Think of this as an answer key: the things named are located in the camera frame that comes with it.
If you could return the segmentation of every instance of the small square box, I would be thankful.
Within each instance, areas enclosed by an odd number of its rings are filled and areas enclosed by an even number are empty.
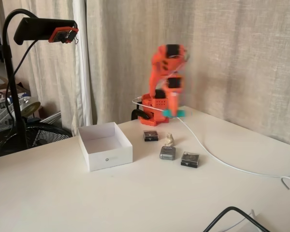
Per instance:
[[[174,160],[176,148],[171,146],[163,146],[160,151],[160,159],[162,160]]]
[[[191,152],[184,152],[180,164],[191,168],[197,168],[199,165],[199,155]]]
[[[133,162],[132,144],[116,123],[79,127],[78,132],[89,171]]]
[[[144,136],[144,141],[145,142],[149,142],[149,141],[158,141],[159,140],[159,136],[156,130],[145,130],[143,132],[143,136]]]

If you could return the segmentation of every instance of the white table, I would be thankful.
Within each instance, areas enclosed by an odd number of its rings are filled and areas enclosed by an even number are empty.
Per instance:
[[[184,121],[224,161],[265,174],[290,174],[290,145],[184,108]],[[133,145],[131,164],[89,173],[77,138],[0,158],[0,232],[202,232],[231,205],[254,209],[272,232],[290,232],[290,190],[279,178],[216,162],[177,119],[155,128],[161,138],[173,134],[174,161],[159,158],[163,139],[143,141],[143,130],[152,127],[137,120],[119,126]],[[201,154],[198,169],[180,165],[184,151]],[[229,213],[211,231],[241,218]]]

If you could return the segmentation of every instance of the power cord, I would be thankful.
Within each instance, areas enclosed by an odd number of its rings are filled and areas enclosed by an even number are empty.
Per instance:
[[[150,106],[146,106],[146,105],[143,105],[143,104],[140,104],[140,103],[135,102],[135,101],[137,101],[137,100],[140,100],[141,98],[142,98],[142,97],[138,97],[138,98],[133,99],[133,100],[132,100],[132,103],[134,103],[134,104],[136,104],[136,105],[140,105],[140,106],[145,107],[145,108],[150,108],[150,109],[154,109],[154,110],[158,110],[158,111],[163,111],[163,110],[161,110],[161,109],[157,109],[157,108],[155,108],[155,107],[150,107]],[[286,187],[287,189],[289,189],[288,186],[284,183],[283,178],[287,178],[287,179],[290,180],[290,175],[283,176],[283,175],[267,175],[267,174],[260,174],[260,173],[251,172],[251,171],[247,171],[247,170],[244,170],[244,169],[241,169],[241,168],[237,168],[237,167],[235,167],[235,166],[232,166],[232,165],[226,163],[225,161],[219,159],[218,157],[216,157],[216,156],[213,155],[212,153],[210,153],[210,152],[206,149],[206,147],[205,147],[205,146],[200,142],[200,140],[199,140],[198,137],[195,135],[195,133],[191,130],[191,128],[190,128],[190,127],[189,127],[185,122],[183,122],[182,119],[180,119],[180,118],[178,118],[178,117],[177,117],[177,119],[178,119],[181,123],[183,123],[183,124],[185,125],[185,127],[187,127],[187,129],[188,129],[188,130],[193,134],[193,136],[196,138],[196,140],[198,141],[198,143],[200,144],[200,146],[201,146],[201,147],[202,147],[202,148],[207,152],[207,154],[208,154],[209,156],[211,156],[212,158],[214,158],[216,161],[218,161],[218,162],[220,162],[220,163],[222,163],[222,164],[224,164],[224,165],[226,165],[226,166],[228,166],[228,167],[230,167],[230,168],[236,169],[236,170],[241,171],[241,172],[244,172],[244,173],[253,174],[253,175],[258,175],[258,176],[265,176],[265,177],[276,177],[276,178],[281,178],[282,183],[285,185],[285,187]]]
[[[266,229],[265,227],[263,227],[260,223],[258,223],[255,219],[253,219],[252,217],[250,217],[248,214],[246,214],[244,211],[240,210],[239,208],[236,208],[236,207],[233,207],[233,206],[230,206],[228,208],[226,208],[225,210],[223,210],[209,225],[208,227],[205,229],[205,231],[203,232],[209,232],[213,226],[229,211],[235,211],[239,214],[241,214],[242,216],[244,216],[248,221],[250,221],[252,224],[254,224],[258,230],[262,231],[262,232],[270,232],[268,229]]]
[[[15,75],[16,75],[17,71],[19,70],[20,66],[22,65],[22,63],[24,62],[24,59],[26,58],[26,56],[27,56],[29,50],[34,46],[34,44],[35,44],[36,42],[37,42],[37,40],[33,41],[32,44],[30,44],[30,46],[28,47],[28,49],[27,49],[26,52],[24,53],[24,55],[23,55],[23,57],[22,57],[22,59],[21,59],[19,65],[18,65],[18,67],[15,69],[13,75],[10,77],[10,79],[9,79],[9,81],[8,81],[8,84],[7,84],[7,86],[6,86],[6,91],[5,91],[5,108],[6,108],[7,112],[8,112],[8,114],[9,114],[10,117],[11,117],[11,120],[12,120],[12,127],[11,127],[9,133],[7,134],[7,136],[4,138],[4,140],[1,141],[1,144],[0,144],[0,150],[1,150],[2,146],[3,146],[3,144],[4,144],[4,143],[7,141],[7,139],[10,137],[10,135],[11,135],[11,133],[12,133],[12,131],[13,131],[13,128],[14,128],[14,126],[15,126],[15,119],[14,119],[14,117],[13,117],[13,115],[12,115],[10,109],[9,109],[9,104],[8,104],[8,91],[9,91],[9,86],[10,86],[10,80],[11,80],[12,78],[15,78]]]

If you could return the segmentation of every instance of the open white box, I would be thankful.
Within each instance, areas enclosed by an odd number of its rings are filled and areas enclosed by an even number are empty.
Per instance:
[[[79,127],[78,133],[89,171],[133,162],[132,144],[116,123]]]

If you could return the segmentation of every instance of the white curtain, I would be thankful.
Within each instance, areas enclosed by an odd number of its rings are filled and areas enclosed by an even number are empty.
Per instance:
[[[16,79],[31,94],[37,96],[46,115],[61,111],[62,125],[72,129],[92,123],[90,85],[87,59],[85,2],[72,0],[0,0],[0,30],[2,14],[23,8],[40,18],[75,19],[79,27],[78,44],[38,41],[19,69]],[[14,33],[23,15],[17,15],[9,25],[8,35],[14,67],[20,62],[31,42],[18,46]]]
[[[190,52],[183,104],[290,144],[290,0],[87,0],[98,123],[128,121],[162,44]]]

